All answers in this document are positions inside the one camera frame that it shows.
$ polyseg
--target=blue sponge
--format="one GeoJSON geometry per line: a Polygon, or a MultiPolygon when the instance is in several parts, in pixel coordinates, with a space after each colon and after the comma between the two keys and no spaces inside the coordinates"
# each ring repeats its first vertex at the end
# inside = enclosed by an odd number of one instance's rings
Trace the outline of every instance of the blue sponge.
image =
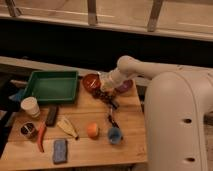
{"type": "Polygon", "coordinates": [[[60,164],[67,162],[67,140],[58,139],[54,141],[53,163],[60,164]]]}

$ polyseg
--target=red pepper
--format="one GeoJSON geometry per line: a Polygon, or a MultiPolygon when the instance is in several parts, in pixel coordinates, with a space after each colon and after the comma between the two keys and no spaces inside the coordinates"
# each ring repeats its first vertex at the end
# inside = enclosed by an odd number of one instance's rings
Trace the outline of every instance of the red pepper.
{"type": "Polygon", "coordinates": [[[44,152],[43,137],[44,137],[45,131],[46,131],[46,124],[45,122],[42,122],[38,130],[38,138],[37,138],[37,145],[38,145],[39,151],[42,153],[44,152]]]}

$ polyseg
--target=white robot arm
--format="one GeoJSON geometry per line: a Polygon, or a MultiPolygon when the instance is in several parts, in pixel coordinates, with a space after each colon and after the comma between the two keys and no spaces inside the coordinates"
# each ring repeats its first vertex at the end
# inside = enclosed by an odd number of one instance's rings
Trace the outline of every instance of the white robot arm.
{"type": "Polygon", "coordinates": [[[149,171],[208,171],[203,117],[213,109],[213,70],[124,56],[101,76],[101,89],[137,75],[152,79],[145,95],[149,171]]]}

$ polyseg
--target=white cup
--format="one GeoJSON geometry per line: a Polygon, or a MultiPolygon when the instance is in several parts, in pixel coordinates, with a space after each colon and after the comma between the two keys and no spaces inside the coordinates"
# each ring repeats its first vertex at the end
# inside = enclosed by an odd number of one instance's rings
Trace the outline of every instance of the white cup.
{"type": "Polygon", "coordinates": [[[31,117],[37,118],[40,115],[40,109],[35,97],[27,97],[21,101],[21,108],[31,117]]]}

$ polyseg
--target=green tray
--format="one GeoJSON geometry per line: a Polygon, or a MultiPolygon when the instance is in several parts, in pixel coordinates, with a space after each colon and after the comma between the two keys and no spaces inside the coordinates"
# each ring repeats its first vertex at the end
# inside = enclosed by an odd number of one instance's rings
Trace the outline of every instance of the green tray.
{"type": "Polygon", "coordinates": [[[39,104],[73,103],[77,84],[77,71],[34,71],[23,98],[33,96],[39,104]]]}

